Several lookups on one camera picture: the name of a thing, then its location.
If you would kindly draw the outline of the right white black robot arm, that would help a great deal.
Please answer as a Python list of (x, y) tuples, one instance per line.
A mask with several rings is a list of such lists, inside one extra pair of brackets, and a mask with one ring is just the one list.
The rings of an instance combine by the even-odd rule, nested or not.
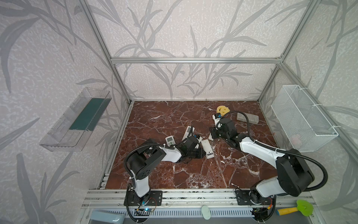
[[(328, 182), (328, 172), (318, 161), (303, 156), (298, 150), (283, 150), (273, 148), (260, 141), (254, 140), (250, 133), (239, 133), (234, 122), (222, 118), (220, 114), (213, 115), (215, 126), (211, 128), (213, 139), (223, 139), (231, 148), (253, 155), (265, 161), (277, 171), (277, 176), (258, 182), (250, 190), (252, 198), (266, 198), (275, 195), (290, 195), (298, 197), (302, 192), (322, 188)], [(318, 166), (323, 174), (322, 181), (311, 186), (315, 176), (308, 166), (311, 162)]]

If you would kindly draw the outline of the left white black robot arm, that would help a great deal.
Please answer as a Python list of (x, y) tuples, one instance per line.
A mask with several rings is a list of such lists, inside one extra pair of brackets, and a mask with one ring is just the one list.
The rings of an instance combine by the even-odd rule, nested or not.
[(202, 159), (206, 152), (200, 146), (202, 137), (191, 135), (179, 145), (167, 146), (149, 139), (131, 151), (124, 159), (124, 167), (130, 175), (132, 189), (140, 199), (149, 196), (149, 175), (163, 161), (172, 163)]

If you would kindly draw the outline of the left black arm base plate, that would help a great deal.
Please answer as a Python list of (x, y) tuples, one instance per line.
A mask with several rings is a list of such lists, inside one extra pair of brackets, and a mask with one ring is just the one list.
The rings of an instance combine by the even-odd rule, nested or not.
[(136, 192), (131, 189), (126, 193), (125, 206), (161, 206), (163, 199), (163, 191), (151, 190), (143, 197), (139, 197)]

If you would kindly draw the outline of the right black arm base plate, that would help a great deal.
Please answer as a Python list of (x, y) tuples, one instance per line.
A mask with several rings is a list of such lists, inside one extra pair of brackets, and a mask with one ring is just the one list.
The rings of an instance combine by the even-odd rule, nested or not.
[(262, 197), (256, 190), (235, 189), (238, 205), (269, 206), (273, 204), (273, 196)]

